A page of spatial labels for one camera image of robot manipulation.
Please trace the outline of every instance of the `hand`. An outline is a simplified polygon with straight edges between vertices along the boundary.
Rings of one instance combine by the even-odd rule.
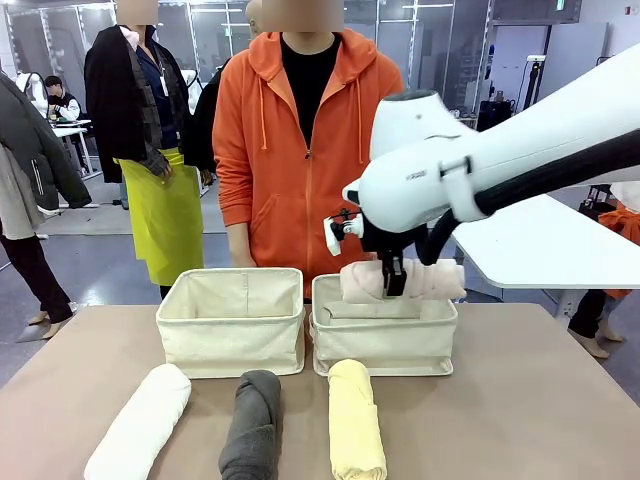
[[[205,187],[213,185],[213,174],[209,170],[200,170],[200,179]]]
[[[233,268],[257,268],[258,266],[251,255],[248,254],[239,256],[231,255],[231,263],[233,264]]]
[[[173,174],[173,170],[171,169],[171,165],[169,163],[167,163],[167,166],[165,167],[164,171],[160,174],[160,178],[162,178],[162,180],[169,180],[169,178],[171,177],[171,174]]]

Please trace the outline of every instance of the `beige tabletop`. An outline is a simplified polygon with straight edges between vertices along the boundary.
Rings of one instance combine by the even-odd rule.
[[[534,305],[459,305],[448,378],[375,378],[390,480],[640,479],[640,410]],[[154,307],[83,310],[0,391],[0,479],[80,480],[151,368]],[[219,479],[237,380],[193,382],[149,478]],[[280,480],[329,480],[328,385],[283,377]]]

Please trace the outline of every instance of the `fabric storage basket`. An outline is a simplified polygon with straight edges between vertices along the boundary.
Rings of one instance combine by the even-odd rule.
[[[156,321],[167,363],[192,379],[229,378],[302,371],[304,316],[299,270],[225,268],[180,275]]]
[[[339,275],[317,277],[312,294],[313,366],[319,375],[347,358],[363,363],[373,376],[453,373],[458,312],[450,300],[348,304]]]

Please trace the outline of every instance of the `gray jacket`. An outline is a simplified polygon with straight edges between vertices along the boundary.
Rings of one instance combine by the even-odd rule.
[[[38,206],[56,210],[58,192],[71,208],[91,203],[62,142],[9,77],[0,73],[0,142],[13,153],[31,182]]]

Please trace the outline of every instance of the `rolled towel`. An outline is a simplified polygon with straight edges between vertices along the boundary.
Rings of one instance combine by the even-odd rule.
[[[329,370],[329,454],[336,480],[387,478],[369,372],[355,360]]]
[[[404,259],[407,272],[403,298],[447,300],[464,298],[464,267],[455,260],[438,260],[435,265],[422,265],[417,259]],[[342,298],[347,303],[366,304],[384,301],[382,262],[354,262],[340,271]]]
[[[222,480],[275,478],[279,411],[276,375],[255,370],[240,377],[227,444],[218,461]]]
[[[145,480],[190,394],[191,382],[175,365],[151,370],[89,458],[85,480]]]

